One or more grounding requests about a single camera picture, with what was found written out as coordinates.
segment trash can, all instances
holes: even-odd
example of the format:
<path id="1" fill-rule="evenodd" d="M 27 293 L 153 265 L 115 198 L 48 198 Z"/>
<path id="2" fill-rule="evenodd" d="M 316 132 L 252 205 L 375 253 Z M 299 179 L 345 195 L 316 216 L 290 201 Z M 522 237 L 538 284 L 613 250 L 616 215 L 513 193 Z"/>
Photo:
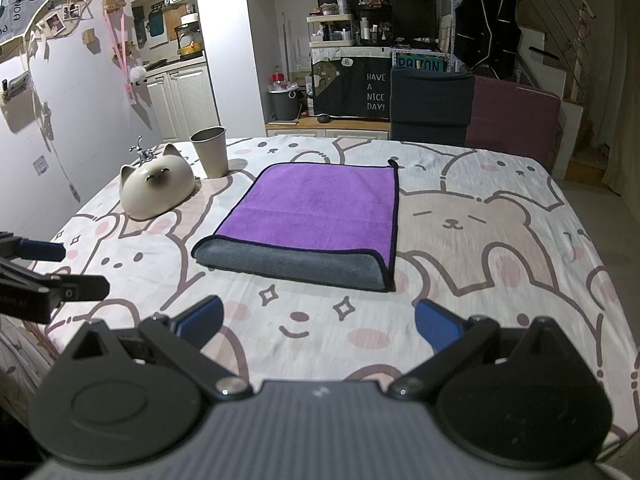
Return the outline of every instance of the trash can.
<path id="1" fill-rule="evenodd" d="M 269 88 L 276 121 L 292 121 L 298 118 L 298 88 Z"/>

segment wooden counter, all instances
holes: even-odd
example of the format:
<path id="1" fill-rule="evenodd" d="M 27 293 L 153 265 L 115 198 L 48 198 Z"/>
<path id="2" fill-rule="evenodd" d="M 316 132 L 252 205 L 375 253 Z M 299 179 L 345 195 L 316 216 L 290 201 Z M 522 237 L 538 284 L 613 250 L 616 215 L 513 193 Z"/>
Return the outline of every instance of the wooden counter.
<path id="1" fill-rule="evenodd" d="M 327 124 L 321 124 L 315 117 L 302 117 L 298 124 L 267 124 L 267 130 L 368 130 L 370 132 L 389 132 L 391 124 L 385 121 L 363 121 L 336 119 Z"/>

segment wall shelf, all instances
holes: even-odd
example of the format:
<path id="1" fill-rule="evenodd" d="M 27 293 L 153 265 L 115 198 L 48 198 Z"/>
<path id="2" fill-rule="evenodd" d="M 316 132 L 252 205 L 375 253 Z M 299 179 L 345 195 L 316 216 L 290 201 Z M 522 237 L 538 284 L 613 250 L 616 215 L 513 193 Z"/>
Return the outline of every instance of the wall shelf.
<path id="1" fill-rule="evenodd" d="M 350 22 L 353 14 L 329 14 L 327 16 L 308 16 L 307 23 Z"/>
<path id="2" fill-rule="evenodd" d="M 311 48 L 325 48 L 328 46 L 353 46 L 356 40 L 339 40 L 339 41 L 309 41 Z"/>

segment black chair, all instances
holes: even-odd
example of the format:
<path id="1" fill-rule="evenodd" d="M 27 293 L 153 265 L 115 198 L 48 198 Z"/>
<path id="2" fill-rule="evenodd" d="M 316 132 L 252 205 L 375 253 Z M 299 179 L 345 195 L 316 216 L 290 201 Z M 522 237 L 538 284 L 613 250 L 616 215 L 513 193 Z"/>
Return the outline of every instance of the black chair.
<path id="1" fill-rule="evenodd" d="M 393 67 L 391 140 L 464 146 L 474 75 Z"/>

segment photo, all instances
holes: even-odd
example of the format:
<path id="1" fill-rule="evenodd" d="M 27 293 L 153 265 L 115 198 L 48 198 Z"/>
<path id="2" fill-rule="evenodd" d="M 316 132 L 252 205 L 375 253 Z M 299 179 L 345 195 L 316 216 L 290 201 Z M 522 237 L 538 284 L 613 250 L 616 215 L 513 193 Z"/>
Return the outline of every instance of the photo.
<path id="1" fill-rule="evenodd" d="M 76 4 L 71 4 L 63 7 L 63 19 L 68 22 L 69 20 L 77 20 L 80 18 L 80 7 Z"/>
<path id="2" fill-rule="evenodd" d="M 65 24 L 62 23 L 62 20 L 60 20 L 60 16 L 57 12 L 49 16 L 49 18 L 46 20 L 46 23 L 47 27 L 49 27 L 49 30 L 51 31 L 52 36 L 56 36 L 63 30 L 65 30 Z"/>

